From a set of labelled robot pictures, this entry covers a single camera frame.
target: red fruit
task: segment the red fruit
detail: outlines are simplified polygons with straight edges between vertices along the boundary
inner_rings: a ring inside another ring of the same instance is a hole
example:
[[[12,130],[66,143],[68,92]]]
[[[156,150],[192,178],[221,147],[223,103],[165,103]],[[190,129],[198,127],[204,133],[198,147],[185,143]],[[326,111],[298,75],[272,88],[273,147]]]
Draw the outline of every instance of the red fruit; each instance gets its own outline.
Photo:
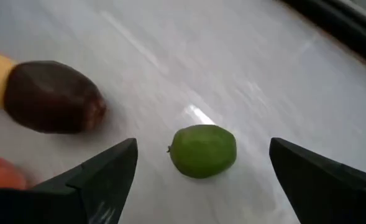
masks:
[[[7,160],[0,158],[0,188],[26,189],[25,177]]]

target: white countertop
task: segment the white countertop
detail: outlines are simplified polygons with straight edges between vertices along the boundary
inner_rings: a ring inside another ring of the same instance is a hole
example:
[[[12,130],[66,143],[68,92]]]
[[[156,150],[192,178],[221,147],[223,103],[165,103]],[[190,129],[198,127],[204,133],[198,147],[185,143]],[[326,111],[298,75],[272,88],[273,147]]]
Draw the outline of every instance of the white countertop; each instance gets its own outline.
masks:
[[[272,0],[2,0],[0,53],[90,77],[110,112],[96,133],[35,133],[0,111],[0,156],[40,182],[136,137],[119,223],[298,223],[268,146],[282,137],[366,171],[366,63]],[[232,131],[238,159],[193,180],[167,146],[180,128]]]

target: dark brown avocado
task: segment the dark brown avocado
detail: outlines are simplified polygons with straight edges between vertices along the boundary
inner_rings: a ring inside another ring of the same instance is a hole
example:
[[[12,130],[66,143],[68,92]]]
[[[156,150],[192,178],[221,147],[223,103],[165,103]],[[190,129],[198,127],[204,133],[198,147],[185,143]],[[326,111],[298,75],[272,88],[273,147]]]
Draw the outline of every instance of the dark brown avocado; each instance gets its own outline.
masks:
[[[41,133],[74,134],[95,128],[106,104],[96,85],[62,63],[16,65],[4,94],[4,109],[19,124]]]

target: lime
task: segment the lime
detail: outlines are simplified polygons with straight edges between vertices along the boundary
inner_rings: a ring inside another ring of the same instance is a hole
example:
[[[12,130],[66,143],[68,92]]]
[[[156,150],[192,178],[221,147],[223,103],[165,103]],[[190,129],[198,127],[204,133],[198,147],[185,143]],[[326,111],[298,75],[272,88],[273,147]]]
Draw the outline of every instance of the lime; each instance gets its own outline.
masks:
[[[216,125],[199,124],[177,131],[169,153],[182,174],[202,179],[233,165],[237,146],[229,131]]]

